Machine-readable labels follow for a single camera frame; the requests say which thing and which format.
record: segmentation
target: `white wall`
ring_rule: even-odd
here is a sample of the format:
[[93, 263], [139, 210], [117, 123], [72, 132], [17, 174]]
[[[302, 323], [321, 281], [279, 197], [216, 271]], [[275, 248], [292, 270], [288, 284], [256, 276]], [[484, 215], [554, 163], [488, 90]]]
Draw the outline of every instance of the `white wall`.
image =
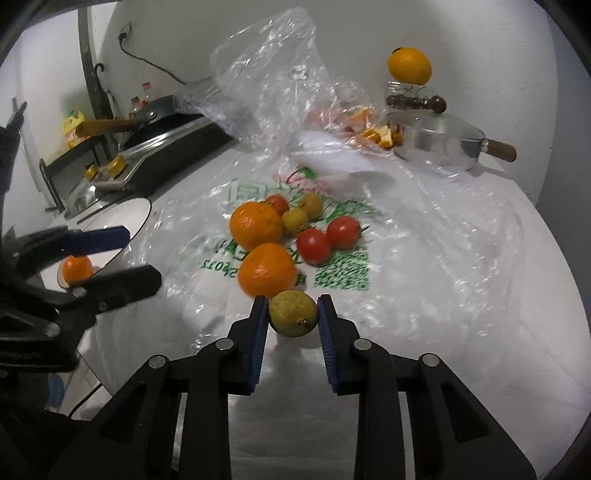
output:
[[209, 54], [231, 34], [286, 8], [305, 7], [317, 25], [318, 50], [333, 77], [357, 80], [373, 97], [389, 79], [386, 60], [399, 46], [424, 50], [433, 63], [430, 85], [462, 116], [519, 157], [504, 164], [535, 202], [550, 159], [556, 115], [556, 61], [545, 12], [532, 0], [124, 0], [92, 8], [104, 38], [99, 60], [105, 83], [122, 112], [150, 81], [159, 95], [178, 84], [118, 47], [121, 27], [132, 22], [127, 48], [199, 80], [209, 75]]
[[[12, 116], [12, 97], [17, 96], [16, 55], [11, 52], [0, 67], [0, 124]], [[47, 202], [35, 187], [27, 161], [19, 149], [12, 172], [12, 183], [4, 199], [2, 233], [14, 227], [16, 235], [25, 235], [45, 228], [50, 216], [44, 213]]]
[[552, 22], [558, 69], [556, 134], [536, 205], [560, 245], [591, 318], [591, 78]]
[[[115, 12], [116, 6], [117, 2], [111, 2], [109, 4], [99, 4], [88, 8], [90, 53], [93, 60], [95, 61], [95, 64], [96, 62], [102, 61], [102, 59], [106, 56], [103, 55], [103, 46], [113, 48], [112, 45], [110, 45], [108, 42], [105, 42], [105, 35], [109, 28], [109, 23], [111, 22], [111, 17]], [[109, 89], [109, 80], [106, 77], [106, 73], [102, 73], [100, 70], [98, 70], [98, 76], [101, 86], [105, 91], [107, 91]], [[113, 110], [113, 115], [116, 117], [119, 116], [126, 118], [129, 113], [130, 106], [127, 102], [124, 102], [123, 105], [121, 105], [120, 102], [115, 102], [114, 104], [111, 103], [111, 109]]]
[[35, 164], [64, 151], [61, 123], [71, 110], [79, 106], [87, 118], [94, 118], [80, 59], [77, 15], [68, 12], [25, 30], [14, 48], [19, 100], [28, 102], [24, 137]]

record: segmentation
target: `black cable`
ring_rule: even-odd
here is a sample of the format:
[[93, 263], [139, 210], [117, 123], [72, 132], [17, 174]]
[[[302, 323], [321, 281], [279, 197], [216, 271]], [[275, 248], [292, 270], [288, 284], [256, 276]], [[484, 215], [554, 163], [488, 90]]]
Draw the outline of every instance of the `black cable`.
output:
[[120, 34], [119, 34], [119, 48], [121, 48], [121, 51], [123, 51], [123, 53], [125, 53], [126, 55], [129, 55], [129, 56], [130, 56], [130, 57], [132, 57], [133, 59], [144, 61], [144, 62], [146, 62], [148, 65], [152, 65], [152, 67], [154, 67], [154, 68], [156, 68], [156, 69], [160, 70], [161, 72], [168, 73], [168, 74], [169, 74], [169, 75], [170, 75], [170, 76], [171, 76], [173, 79], [175, 79], [175, 80], [176, 80], [177, 82], [179, 82], [181, 85], [186, 85], [186, 84], [187, 84], [187, 82], [184, 82], [184, 81], [182, 81], [182, 80], [181, 80], [180, 78], [178, 78], [178, 77], [177, 77], [177, 76], [176, 76], [176, 75], [175, 75], [173, 72], [171, 72], [171, 71], [169, 71], [169, 70], [167, 70], [167, 69], [165, 69], [165, 68], [162, 68], [161, 66], [159, 66], [159, 65], [156, 65], [155, 63], [152, 63], [152, 62], [151, 62], [151, 61], [149, 61], [148, 59], [145, 59], [145, 58], [142, 58], [142, 57], [138, 57], [138, 56], [136, 56], [136, 55], [134, 55], [134, 54], [132, 54], [132, 53], [128, 52], [127, 50], [125, 50], [125, 49], [123, 48], [123, 41], [124, 41], [125, 37], [127, 37], [127, 34], [125, 34], [125, 33], [120, 33]]
[[74, 413], [76, 413], [76, 410], [78, 410], [78, 408], [80, 408], [82, 405], [84, 405], [92, 395], [94, 395], [95, 393], [97, 393], [99, 391], [99, 389], [102, 386], [103, 386], [103, 384], [102, 383], [99, 383], [95, 388], [93, 388], [90, 391], [90, 393], [87, 396], [85, 396], [82, 400], [80, 400], [76, 404], [76, 406], [72, 409], [72, 411], [68, 414], [68, 418], [69, 419], [72, 418], [72, 415], [74, 415]]

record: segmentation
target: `saucepan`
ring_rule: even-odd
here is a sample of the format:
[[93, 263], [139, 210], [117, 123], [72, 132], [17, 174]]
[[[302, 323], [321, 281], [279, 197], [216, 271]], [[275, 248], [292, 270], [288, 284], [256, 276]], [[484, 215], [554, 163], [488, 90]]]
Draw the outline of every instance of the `saucepan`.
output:
[[479, 128], [449, 113], [400, 110], [388, 114], [388, 123], [399, 134], [394, 150], [407, 161], [468, 170], [480, 153], [507, 162], [517, 157], [513, 146], [487, 138]]
[[127, 150], [160, 134], [185, 125], [200, 116], [175, 112], [173, 96], [168, 95], [151, 101], [136, 113], [131, 120], [100, 119], [82, 122], [76, 127], [76, 135], [92, 137], [94, 135], [104, 135], [106, 132], [132, 131], [133, 133], [122, 146], [122, 150]]

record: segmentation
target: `tomato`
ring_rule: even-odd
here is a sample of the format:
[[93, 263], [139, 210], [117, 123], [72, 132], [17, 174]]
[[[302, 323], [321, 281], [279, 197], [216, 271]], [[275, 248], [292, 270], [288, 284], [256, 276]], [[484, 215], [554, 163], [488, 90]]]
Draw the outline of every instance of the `tomato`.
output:
[[304, 230], [295, 242], [301, 257], [310, 265], [318, 265], [330, 257], [329, 241], [317, 228]]
[[270, 204], [273, 207], [279, 216], [283, 215], [287, 210], [290, 209], [290, 206], [287, 204], [287, 200], [281, 195], [271, 195], [265, 203]]
[[329, 223], [326, 236], [333, 248], [353, 248], [361, 237], [361, 228], [356, 219], [343, 215]]

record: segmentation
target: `bottle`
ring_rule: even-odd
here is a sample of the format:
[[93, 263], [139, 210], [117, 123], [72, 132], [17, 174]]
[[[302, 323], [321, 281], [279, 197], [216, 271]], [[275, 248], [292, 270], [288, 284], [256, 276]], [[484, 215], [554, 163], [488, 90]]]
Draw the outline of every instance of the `bottle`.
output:
[[141, 103], [139, 102], [139, 97], [133, 97], [131, 99], [131, 110], [129, 111], [129, 118], [132, 119], [135, 117], [135, 114], [138, 113], [142, 108]]
[[144, 94], [142, 95], [142, 106], [148, 105], [152, 101], [152, 86], [149, 82], [142, 85]]

